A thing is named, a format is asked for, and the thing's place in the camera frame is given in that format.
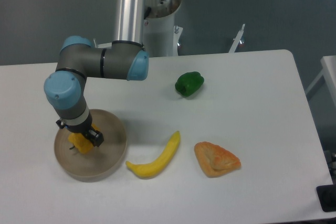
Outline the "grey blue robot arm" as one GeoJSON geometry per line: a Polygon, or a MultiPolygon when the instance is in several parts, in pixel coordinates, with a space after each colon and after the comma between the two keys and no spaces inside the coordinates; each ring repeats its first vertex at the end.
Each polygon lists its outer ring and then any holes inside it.
{"type": "Polygon", "coordinates": [[[103,134],[92,126],[83,94],[87,78],[136,81],[147,78],[149,55],[142,36],[144,20],[150,12],[145,0],[117,0],[110,48],[95,48],[80,36],[70,36],[64,41],[57,68],[44,83],[46,98],[59,115],[56,123],[60,129],[80,133],[93,146],[103,143],[103,134]]]}

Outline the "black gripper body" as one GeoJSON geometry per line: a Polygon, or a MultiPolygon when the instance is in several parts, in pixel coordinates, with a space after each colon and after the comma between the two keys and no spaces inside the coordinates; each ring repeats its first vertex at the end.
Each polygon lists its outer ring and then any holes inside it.
{"type": "Polygon", "coordinates": [[[89,136],[89,131],[92,128],[92,118],[87,118],[85,121],[78,125],[69,125],[64,123],[62,120],[57,120],[56,124],[60,129],[66,128],[68,131],[72,133],[81,133],[84,136],[89,136]]]}

